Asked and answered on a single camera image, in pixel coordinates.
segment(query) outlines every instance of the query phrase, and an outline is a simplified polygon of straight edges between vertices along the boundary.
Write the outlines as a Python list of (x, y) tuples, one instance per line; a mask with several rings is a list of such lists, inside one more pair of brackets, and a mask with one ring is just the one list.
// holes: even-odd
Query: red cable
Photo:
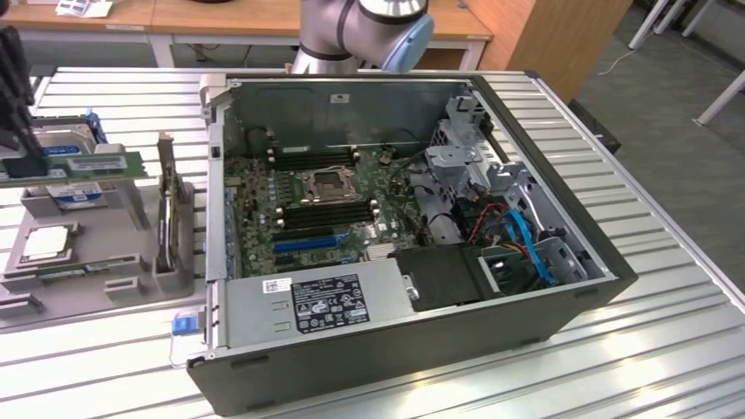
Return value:
[(475, 231), (478, 231), (478, 226), (481, 225), (481, 221), (483, 220), (483, 216), (486, 215), (486, 210), (495, 206), (497, 206), (495, 203), (489, 203), (481, 210), (481, 214), (478, 215), (478, 220), (475, 220), (475, 226), (473, 227), (473, 231), (470, 232), (470, 236), (467, 238), (467, 243), (470, 243), (473, 241), (473, 238), (475, 237)]
[(525, 255), (525, 258), (527, 258), (527, 260), (531, 261), (531, 260), (533, 260), (533, 257), (531, 257), (530, 254), (527, 253), (527, 249), (525, 249), (525, 246), (523, 246), (522, 244), (514, 243), (514, 242), (510, 242), (510, 244), (511, 244), (513, 246), (517, 246), (517, 248), (519, 249), (519, 251), (521, 251), (522, 254)]

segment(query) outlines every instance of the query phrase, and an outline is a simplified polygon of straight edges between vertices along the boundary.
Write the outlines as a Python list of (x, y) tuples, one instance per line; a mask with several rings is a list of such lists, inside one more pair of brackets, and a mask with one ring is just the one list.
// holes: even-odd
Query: wooden cabinet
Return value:
[(479, 70), (533, 70), (563, 101), (579, 89), (630, 0), (467, 0), (493, 33)]

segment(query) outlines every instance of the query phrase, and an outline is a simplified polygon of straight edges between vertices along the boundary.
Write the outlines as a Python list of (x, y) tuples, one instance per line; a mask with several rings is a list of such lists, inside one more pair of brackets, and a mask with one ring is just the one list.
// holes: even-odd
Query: gray carpet floor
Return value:
[[(617, 156), (706, 254), (745, 289), (745, 95), (710, 126), (691, 118), (708, 106), (740, 69), (728, 67), (696, 44), (669, 31), (651, 36), (605, 76), (643, 13), (631, 8), (597, 60), (577, 100), (621, 142)], [(154, 66), (147, 45), (65, 45), (29, 42), (29, 62), (77, 66)], [(185, 45), (174, 46), (177, 66), (281, 66), (287, 47), (222, 45), (194, 61)]]

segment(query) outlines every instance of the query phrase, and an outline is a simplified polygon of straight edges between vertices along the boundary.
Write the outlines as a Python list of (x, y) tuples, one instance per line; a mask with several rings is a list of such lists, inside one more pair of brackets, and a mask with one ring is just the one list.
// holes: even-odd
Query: ribbed metal surface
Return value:
[[(745, 315), (727, 295), (740, 296), (539, 82), (521, 73), (487, 74), (639, 281), (546, 342), (243, 417), (742, 416)], [(202, 190), (197, 80), (195, 70), (61, 68), (37, 114), (91, 106), (110, 141), (142, 153), (151, 175), (157, 131), (173, 131), (179, 172)], [(498, 131), (494, 137), (518, 159)], [(2, 251), (22, 214), (18, 192), (0, 190)], [(197, 206), (203, 201), (197, 194)], [(194, 215), (197, 251), (203, 215)], [(202, 272), (203, 255), (195, 264)], [(167, 361), (177, 310), (109, 313), (0, 335), (0, 417), (211, 417), (186, 373)]]

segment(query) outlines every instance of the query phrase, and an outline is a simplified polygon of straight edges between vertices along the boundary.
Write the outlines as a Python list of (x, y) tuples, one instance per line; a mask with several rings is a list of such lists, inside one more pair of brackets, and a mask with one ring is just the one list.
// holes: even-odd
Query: warning label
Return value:
[(291, 302), (301, 333), (370, 321), (355, 275), (291, 284)]

